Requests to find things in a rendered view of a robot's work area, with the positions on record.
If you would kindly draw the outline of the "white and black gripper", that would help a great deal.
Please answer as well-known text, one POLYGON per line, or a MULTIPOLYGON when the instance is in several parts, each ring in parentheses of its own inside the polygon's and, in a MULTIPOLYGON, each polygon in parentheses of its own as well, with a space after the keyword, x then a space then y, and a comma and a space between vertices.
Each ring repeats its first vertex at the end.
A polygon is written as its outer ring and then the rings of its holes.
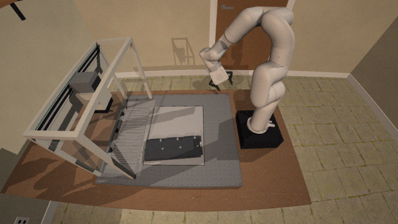
POLYGON ((229 80, 231 85, 233 85, 233 82, 232 82, 233 72, 225 71, 225 69, 223 68, 223 66, 221 64, 218 69, 216 69, 215 71, 209 72, 209 75, 211 77, 211 81, 210 81, 209 85, 212 87, 215 87, 219 92, 220 92, 220 89, 217 86, 218 84, 220 84, 226 80, 229 80), (228 76, 228 74, 230 74, 230 76, 228 76), (212 84, 212 82, 214 84, 212 84))

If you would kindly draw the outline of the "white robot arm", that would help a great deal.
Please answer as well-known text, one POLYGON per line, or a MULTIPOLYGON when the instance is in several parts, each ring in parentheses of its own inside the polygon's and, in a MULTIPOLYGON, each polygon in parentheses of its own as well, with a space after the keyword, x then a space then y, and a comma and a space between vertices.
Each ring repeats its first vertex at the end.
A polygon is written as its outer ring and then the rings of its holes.
POLYGON ((281 80, 288 73, 295 47, 295 36, 289 26, 293 20, 293 12, 287 7, 246 8, 226 28, 211 49, 206 47, 199 52, 207 67, 206 71, 212 72, 220 67, 219 59, 227 49, 238 43, 253 28, 261 26, 269 36, 272 45, 270 58, 254 69, 250 90, 250 99, 255 109, 252 117, 247 120, 247 127, 257 134, 275 126, 270 124, 270 118, 284 96, 285 86, 281 80))

